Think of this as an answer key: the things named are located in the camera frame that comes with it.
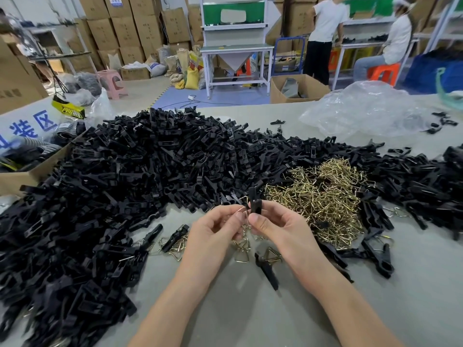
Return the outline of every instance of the right hand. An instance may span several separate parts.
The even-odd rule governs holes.
[[[321,252],[306,220],[277,202],[262,201],[262,208],[262,215],[249,215],[249,223],[275,243],[300,283],[316,295],[334,267]]]

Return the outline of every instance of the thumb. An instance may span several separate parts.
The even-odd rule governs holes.
[[[243,212],[237,212],[233,214],[225,222],[223,227],[217,232],[217,235],[231,241],[233,236],[241,229],[241,226],[245,223],[246,216]]]
[[[281,231],[281,228],[272,223],[268,218],[257,213],[251,213],[249,215],[249,223],[258,231],[266,235],[269,239],[275,242],[275,237]]]

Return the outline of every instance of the blue jeans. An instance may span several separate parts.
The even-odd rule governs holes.
[[[384,56],[363,57],[357,59],[354,64],[354,81],[368,79],[368,69],[371,67],[385,65]]]

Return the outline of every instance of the hand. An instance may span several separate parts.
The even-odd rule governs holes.
[[[262,201],[262,206],[263,215],[251,213],[249,223],[275,243],[300,283],[316,295],[334,267],[321,252],[306,220],[276,202]]]
[[[218,206],[195,221],[176,277],[204,296],[222,264],[230,241],[239,237],[246,216],[239,204]]]

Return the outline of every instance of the chinese character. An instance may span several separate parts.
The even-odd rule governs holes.
[[[34,114],[34,118],[43,131],[49,131],[57,127],[57,124],[48,118],[48,113],[46,110]]]
[[[13,125],[10,125],[10,129],[13,130],[15,135],[33,138],[38,137],[38,135],[34,132],[34,128],[32,128],[26,120],[20,119],[19,123],[13,123]]]
[[[10,144],[0,135],[0,148],[9,148]]]

